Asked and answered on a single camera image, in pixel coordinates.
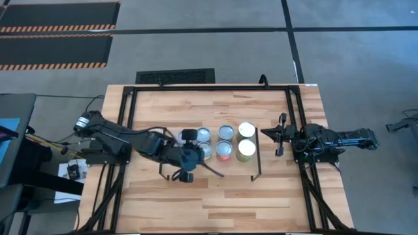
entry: wooden table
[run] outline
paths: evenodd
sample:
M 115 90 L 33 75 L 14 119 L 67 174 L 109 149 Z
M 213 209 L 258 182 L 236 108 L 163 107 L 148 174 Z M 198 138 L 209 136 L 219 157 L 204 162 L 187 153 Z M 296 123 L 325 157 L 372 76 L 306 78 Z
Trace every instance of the wooden table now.
M 102 109 L 106 119 L 117 121 L 122 90 L 122 85 L 108 86 Z M 300 85 L 300 90 L 307 122 L 327 126 L 318 87 Z M 232 125 L 236 130 L 241 122 L 250 121 L 259 130 L 270 128 L 278 124 L 282 112 L 288 113 L 284 91 L 140 91 L 133 129 L 165 126 L 177 133 L 184 128 L 208 127 L 215 146 L 221 125 Z M 257 173 L 256 157 L 241 163 L 232 155 L 229 162 L 219 162 L 212 153 L 208 164 L 225 178 L 198 168 L 193 171 L 195 181 L 187 184 L 165 181 L 158 174 L 157 163 L 133 153 L 125 174 L 116 232 L 309 231 L 300 174 L 290 145 L 285 145 L 284 156 L 275 157 L 276 145 L 260 132 L 259 142 L 263 175 L 254 182 L 250 175 Z M 340 174 L 327 163 L 317 167 L 325 201 L 352 227 Z M 101 168 L 88 170 L 80 202 L 81 225 L 91 216 Z M 163 172 L 172 174 L 174 170 L 164 166 Z M 321 227 L 317 204 L 312 201 L 317 227 Z M 113 203 L 110 205 L 105 228 L 110 224 Z

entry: black floor mat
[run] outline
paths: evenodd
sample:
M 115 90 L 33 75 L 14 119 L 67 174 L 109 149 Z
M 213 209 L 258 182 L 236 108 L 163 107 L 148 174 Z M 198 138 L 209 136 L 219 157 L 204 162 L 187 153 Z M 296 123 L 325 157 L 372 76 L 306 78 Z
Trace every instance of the black floor mat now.
M 0 32 L 113 29 L 119 3 L 9 5 Z
M 137 72 L 136 84 L 214 84 L 215 69 Z
M 0 70 L 103 68 L 112 35 L 0 37 Z

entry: wooden tabletop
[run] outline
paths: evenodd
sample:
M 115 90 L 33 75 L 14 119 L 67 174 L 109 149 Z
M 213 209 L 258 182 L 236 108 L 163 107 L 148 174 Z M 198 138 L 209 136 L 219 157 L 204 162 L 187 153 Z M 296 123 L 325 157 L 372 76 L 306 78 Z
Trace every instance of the wooden tabletop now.
M 117 121 L 122 90 L 122 85 L 108 86 L 102 109 L 106 119 Z M 300 85 L 300 90 L 307 122 L 327 126 L 318 87 Z M 259 130 L 271 128 L 278 124 L 282 112 L 288 113 L 284 91 L 140 91 L 133 129 L 164 126 L 176 134 L 184 128 L 207 127 L 214 147 L 221 125 L 232 125 L 236 131 L 241 122 L 250 121 Z M 224 178 L 198 166 L 193 171 L 193 183 L 180 183 L 165 181 L 158 174 L 157 163 L 133 153 L 125 174 L 116 232 L 309 231 L 300 174 L 290 145 L 285 145 L 282 157 L 275 157 L 276 145 L 260 132 L 259 143 L 263 175 L 254 182 L 250 176 L 257 173 L 256 157 L 241 163 L 233 152 L 229 161 L 219 162 L 212 153 L 207 163 L 225 174 Z M 235 149 L 235 138 L 232 144 Z M 352 227 L 339 172 L 327 163 L 317 167 L 325 201 Z M 81 225 L 91 216 L 101 168 L 97 165 L 88 170 L 80 202 Z M 163 173 L 175 170 L 164 166 Z M 316 223 L 321 227 L 317 204 L 312 200 Z M 110 205 L 105 228 L 110 224 L 113 202 Z

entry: concrete floor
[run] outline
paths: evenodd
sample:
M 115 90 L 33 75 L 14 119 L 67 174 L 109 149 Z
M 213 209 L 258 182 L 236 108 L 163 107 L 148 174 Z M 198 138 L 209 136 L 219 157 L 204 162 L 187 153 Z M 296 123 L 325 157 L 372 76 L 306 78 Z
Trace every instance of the concrete floor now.
M 14 3 L 53 0 L 11 0 Z M 60 2 L 77 2 L 64 0 Z M 418 25 L 414 0 L 288 0 L 294 27 Z M 285 25 L 279 0 L 121 0 L 116 29 Z M 416 234 L 417 144 L 409 130 L 385 124 L 418 108 L 418 32 L 296 33 L 306 83 L 319 84 L 329 127 L 369 127 L 377 151 L 350 148 L 340 157 L 355 227 Z M 218 83 L 295 83 L 286 33 L 116 35 L 103 69 L 1 71 L 0 93 L 104 94 L 108 84 L 133 84 L 136 71 L 215 68 Z M 31 126 L 56 140 L 71 132 L 88 100 L 38 98 Z M 100 109 L 101 101 L 92 108 Z M 30 234 L 68 232 L 75 210 L 34 215 Z

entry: white paper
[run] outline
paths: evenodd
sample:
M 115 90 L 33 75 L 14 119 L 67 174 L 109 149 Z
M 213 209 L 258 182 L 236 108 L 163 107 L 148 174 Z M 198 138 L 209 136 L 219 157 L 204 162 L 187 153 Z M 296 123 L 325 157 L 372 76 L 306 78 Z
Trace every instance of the white paper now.
M 68 172 L 67 172 L 67 167 L 69 164 L 71 166 L 78 164 L 78 170 L 80 171 L 80 179 L 76 181 L 80 183 L 85 183 L 87 169 L 88 169 L 85 159 L 70 160 L 69 163 L 61 163 L 58 168 L 58 176 L 62 178 L 67 178 L 67 179 L 69 178 Z M 73 195 L 70 193 L 62 193 L 62 192 L 57 191 L 55 192 L 54 203 L 59 204 L 59 203 L 65 203 L 65 202 L 72 202 L 74 200 L 80 200 L 80 199 L 81 199 L 81 196 L 79 195 Z

